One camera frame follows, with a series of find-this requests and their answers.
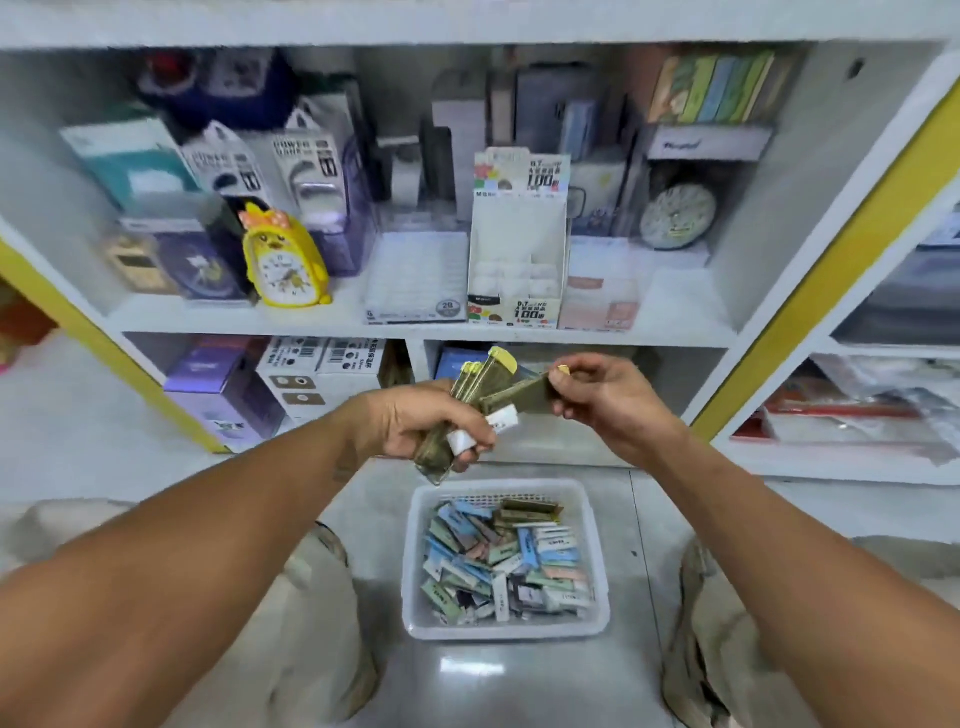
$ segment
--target pants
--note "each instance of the pants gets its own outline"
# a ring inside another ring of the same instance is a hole
[[[50,558],[132,508],[50,500],[0,511],[0,574]],[[356,592],[339,541],[317,526],[236,641],[183,699],[165,728],[294,728],[346,720],[370,699],[376,670],[363,644]]]
[[[885,536],[853,539],[906,578],[960,608],[960,545]],[[694,540],[681,567],[684,605],[664,661],[663,698],[690,728],[818,728],[712,555]]]

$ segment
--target yellow alarm clock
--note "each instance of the yellow alarm clock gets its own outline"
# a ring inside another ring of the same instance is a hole
[[[283,308],[333,303],[324,259],[298,220],[247,203],[240,222],[247,230],[243,238],[247,276],[264,302]]]

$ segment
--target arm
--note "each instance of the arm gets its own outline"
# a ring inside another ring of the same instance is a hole
[[[411,457],[442,421],[493,443],[442,388],[368,393],[14,572],[0,583],[0,723],[159,725],[352,474],[372,455]]]
[[[629,361],[558,363],[556,413],[657,480],[823,725],[956,724],[960,612],[697,440]]]

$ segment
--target tile floor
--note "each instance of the tile floor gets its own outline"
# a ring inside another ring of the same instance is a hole
[[[0,503],[46,497],[139,500],[218,462],[79,345],[54,336],[0,376]],[[406,515],[419,478],[371,462],[324,513],[350,553],[362,620],[383,671],[355,726],[509,724],[670,728],[659,700],[661,649],[679,603],[689,524],[643,473],[556,466],[479,466],[461,476],[574,477],[597,517],[611,584],[602,635],[549,643],[423,643],[399,610]],[[960,491],[915,486],[772,483],[847,536],[960,541]]]

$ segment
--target plastic basket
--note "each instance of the plastic basket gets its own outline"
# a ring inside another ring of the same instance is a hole
[[[514,617],[509,622],[487,619],[473,625],[444,626],[430,608],[420,586],[427,575],[423,570],[426,544],[423,539],[434,509],[442,502],[462,498],[483,506],[495,506],[503,498],[551,500],[564,507],[564,525],[573,528],[579,541],[580,568],[588,573],[593,588],[594,604],[576,615],[541,616],[530,619]],[[547,640],[563,637],[585,637],[603,632],[610,623],[610,597],[607,570],[603,563],[596,519],[584,486],[576,480],[485,480],[456,481],[439,488],[427,485],[418,488],[410,505],[407,539],[403,549],[403,578],[400,595],[403,599],[403,624],[416,640]]]

